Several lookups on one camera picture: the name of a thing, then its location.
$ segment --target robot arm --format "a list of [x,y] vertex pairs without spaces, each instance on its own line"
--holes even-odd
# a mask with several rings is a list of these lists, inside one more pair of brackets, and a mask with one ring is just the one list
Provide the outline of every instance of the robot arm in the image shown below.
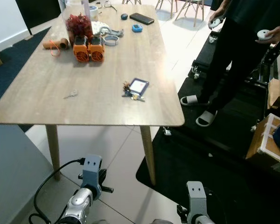
[[83,179],[81,189],[69,199],[66,211],[57,224],[86,224],[93,201],[99,199],[102,191],[113,192],[112,188],[102,186],[107,170],[100,169],[101,163],[102,157],[99,155],[85,158],[83,174],[78,176]]
[[215,224],[207,214],[206,194],[201,182],[188,181],[189,191],[189,213],[182,206],[177,206],[177,213],[183,224]]

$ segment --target black phone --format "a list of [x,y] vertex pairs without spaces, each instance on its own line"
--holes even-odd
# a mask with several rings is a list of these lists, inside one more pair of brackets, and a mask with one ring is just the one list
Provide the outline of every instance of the black phone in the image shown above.
[[139,13],[131,14],[130,15],[130,19],[135,20],[137,22],[141,22],[141,23],[143,23],[145,25],[149,25],[149,24],[154,23],[154,19],[149,18],[149,17],[144,16],[144,15],[141,15]]

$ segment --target black pants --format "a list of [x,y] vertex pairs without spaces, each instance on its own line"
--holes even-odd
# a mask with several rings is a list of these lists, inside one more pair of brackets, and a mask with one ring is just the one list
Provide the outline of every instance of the black pants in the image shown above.
[[258,44],[257,35],[226,18],[217,39],[216,50],[203,84],[200,99],[208,101],[219,85],[226,67],[232,61],[225,84],[213,100],[211,107],[221,109],[230,102],[245,78],[261,62],[269,45]]

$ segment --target small screen device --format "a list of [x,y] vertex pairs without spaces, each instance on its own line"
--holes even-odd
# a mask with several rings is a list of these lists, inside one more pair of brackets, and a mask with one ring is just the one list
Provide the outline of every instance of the small screen device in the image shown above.
[[154,19],[149,18],[147,16],[141,15],[139,13],[134,13],[130,15],[130,19],[135,20],[137,22],[141,22],[145,25],[152,24],[154,22]]
[[135,33],[142,32],[143,27],[139,24],[132,25],[132,31]]
[[148,81],[139,78],[134,78],[130,85],[131,94],[137,94],[139,96],[142,96],[148,85]]

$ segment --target chair leg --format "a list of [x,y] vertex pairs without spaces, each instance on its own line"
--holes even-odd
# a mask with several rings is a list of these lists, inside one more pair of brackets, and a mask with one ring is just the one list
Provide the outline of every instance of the chair leg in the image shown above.
[[202,0],[202,21],[204,21],[204,0]]
[[185,6],[187,5],[188,1],[189,1],[189,0],[186,0],[185,4],[183,4],[183,6],[182,6],[181,10],[179,11],[179,14],[177,15],[175,21],[177,20],[177,18],[179,17],[179,15],[182,13],[182,10],[183,10],[183,9],[185,8]]
[[197,3],[196,14],[195,14],[195,20],[194,20],[194,27],[196,26],[196,19],[197,19],[198,9],[199,9],[199,4]]
[[160,1],[162,1],[162,0],[158,0],[157,5],[155,6],[155,10],[157,10],[157,7],[158,7],[158,5],[159,5]]
[[159,8],[159,9],[161,9],[161,8],[162,8],[162,5],[163,5],[163,1],[164,1],[164,0],[161,0],[161,5],[160,5],[160,8]]
[[193,3],[192,3],[192,0],[189,1],[189,5],[188,5],[187,10],[186,10],[186,12],[185,12],[185,16],[186,16],[186,13],[187,13],[189,7],[191,6],[191,4],[193,4]]
[[170,19],[172,19],[173,1],[174,1],[174,0],[171,0],[171,12],[170,12]]

